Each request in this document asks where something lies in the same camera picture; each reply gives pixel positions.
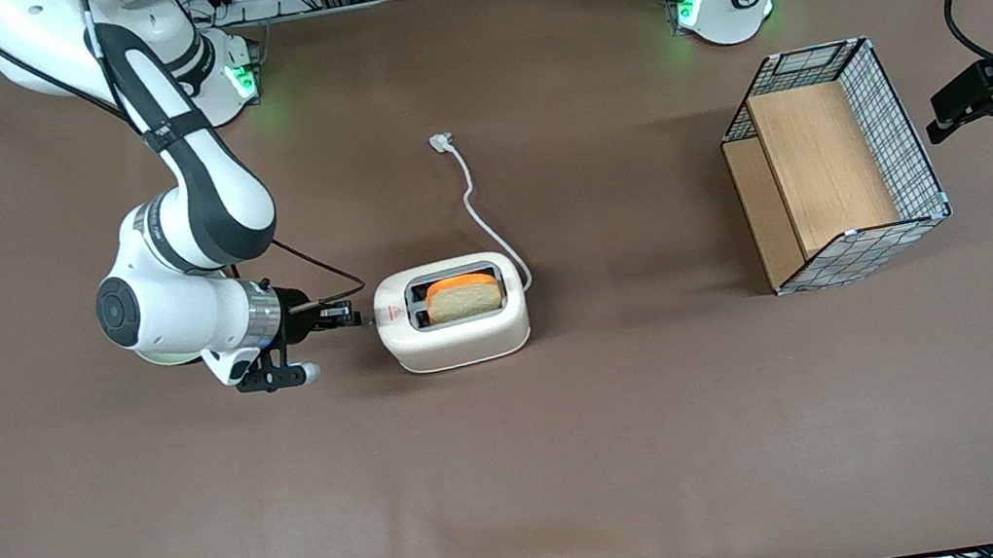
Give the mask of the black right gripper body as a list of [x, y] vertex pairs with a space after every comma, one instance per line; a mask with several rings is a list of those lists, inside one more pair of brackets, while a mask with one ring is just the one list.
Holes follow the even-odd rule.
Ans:
[[281, 318], [279, 325], [282, 344], [291, 346], [303, 343], [318, 324], [325, 305], [318, 300], [312, 301], [304, 291], [297, 289], [280, 288], [275, 289], [275, 293]]

